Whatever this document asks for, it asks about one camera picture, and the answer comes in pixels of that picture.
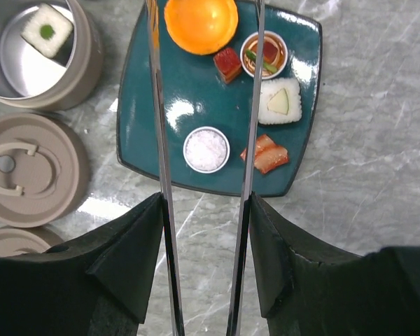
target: sauce cup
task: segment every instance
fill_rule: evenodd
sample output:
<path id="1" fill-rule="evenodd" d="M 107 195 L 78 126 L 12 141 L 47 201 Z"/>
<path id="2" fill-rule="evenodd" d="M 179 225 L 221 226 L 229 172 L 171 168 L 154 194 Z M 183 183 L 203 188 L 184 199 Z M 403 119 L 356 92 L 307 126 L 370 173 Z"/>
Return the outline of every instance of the sauce cup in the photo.
<path id="1" fill-rule="evenodd" d="M 273 31 L 265 30 L 265 42 L 269 41 L 272 44 L 279 47 L 279 54 L 278 54 L 278 61 L 277 64 L 273 64 L 277 68 L 277 72 L 271 74 L 267 70 L 265 70 L 263 66 L 263 72 L 262 72 L 262 79 L 273 79 L 277 77 L 283 69 L 285 69 L 286 64 L 288 63 L 288 47 L 286 46 L 285 41 L 282 39 L 282 37 Z M 239 51 L 239 58 L 241 60 L 241 65 L 243 66 L 244 71 L 250 76 L 254 77 L 255 75 L 255 62 L 252 62 L 249 60 L 249 58 L 246 56 L 246 50 L 250 49 L 252 46 L 256 47 L 256 43 L 258 42 L 258 32 L 255 32 L 246 38 L 246 40 L 243 42 L 243 45 L 241 47 L 241 50 Z"/>

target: stainless steel container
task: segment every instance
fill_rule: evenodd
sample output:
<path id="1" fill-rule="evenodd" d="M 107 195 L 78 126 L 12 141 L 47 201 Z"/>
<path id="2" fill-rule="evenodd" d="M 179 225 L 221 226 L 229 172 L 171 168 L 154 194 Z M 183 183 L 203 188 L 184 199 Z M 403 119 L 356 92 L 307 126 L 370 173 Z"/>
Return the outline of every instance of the stainless steel container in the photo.
<path id="1" fill-rule="evenodd" d="M 102 40 L 77 0 L 45 0 L 75 27 L 68 64 L 46 59 L 20 36 L 41 2 L 0 0 L 0 102 L 40 111 L 70 109 L 84 101 L 99 80 Z"/>

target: teal square plate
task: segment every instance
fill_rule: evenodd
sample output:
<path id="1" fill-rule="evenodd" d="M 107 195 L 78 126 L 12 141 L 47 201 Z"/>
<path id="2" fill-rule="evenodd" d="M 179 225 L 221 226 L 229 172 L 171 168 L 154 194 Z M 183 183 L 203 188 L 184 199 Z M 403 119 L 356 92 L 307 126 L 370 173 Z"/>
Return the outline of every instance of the teal square plate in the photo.
<path id="1" fill-rule="evenodd" d="M 180 49 L 167 33 L 160 8 L 160 59 L 167 120 L 171 179 L 175 186 L 215 193 L 240 195 L 252 103 L 253 79 L 243 72 L 229 85 L 218 78 L 213 55 L 197 56 Z M 255 6 L 237 1 L 239 24 L 228 46 L 237 53 L 247 36 L 256 32 Z M 290 162 L 266 175 L 255 169 L 253 190 L 262 197 L 285 195 L 291 187 L 305 153 L 311 132 L 320 85 L 322 27 L 308 17 L 266 7 L 265 28 L 283 37 L 289 59 L 279 76 L 300 82 L 302 119 L 287 125 L 259 125 L 258 136 L 268 134 L 288 149 Z M 118 159 L 140 174 L 159 179 L 155 114 L 149 68 L 146 8 L 137 21 L 129 45 L 118 100 Z M 220 171 L 201 174 L 183 158 L 183 142 L 195 128 L 212 126 L 230 142 L 230 159 Z"/>

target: orange bowl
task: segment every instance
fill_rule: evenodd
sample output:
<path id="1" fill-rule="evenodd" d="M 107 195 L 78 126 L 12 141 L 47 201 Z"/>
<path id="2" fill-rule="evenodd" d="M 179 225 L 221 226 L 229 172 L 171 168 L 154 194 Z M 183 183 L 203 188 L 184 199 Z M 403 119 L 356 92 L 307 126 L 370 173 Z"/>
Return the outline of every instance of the orange bowl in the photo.
<path id="1" fill-rule="evenodd" d="M 234 0 L 168 0 L 164 17 L 173 41 L 195 55 L 219 51 L 238 25 Z"/>

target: salmon slice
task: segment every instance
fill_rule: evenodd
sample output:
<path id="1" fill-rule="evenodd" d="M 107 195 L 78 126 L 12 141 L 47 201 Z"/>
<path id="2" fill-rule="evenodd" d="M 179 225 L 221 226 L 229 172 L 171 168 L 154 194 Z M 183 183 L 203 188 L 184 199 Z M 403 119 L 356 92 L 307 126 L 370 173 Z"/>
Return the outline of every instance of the salmon slice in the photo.
<path id="1" fill-rule="evenodd" d="M 273 147 L 275 145 L 276 144 L 273 142 L 273 140 L 269 138 L 266 134 L 259 136 L 255 142 L 255 158 L 257 158 L 257 156 L 265 149 L 268 149 L 269 147 Z M 243 150 L 243 153 L 241 153 L 240 155 L 241 159 L 243 159 L 244 161 L 246 160 L 246 151 L 247 149 L 245 148 Z"/>
<path id="2" fill-rule="evenodd" d="M 278 166 L 289 162 L 288 151 L 282 146 L 269 147 L 255 157 L 255 168 L 261 174 L 267 174 Z"/>

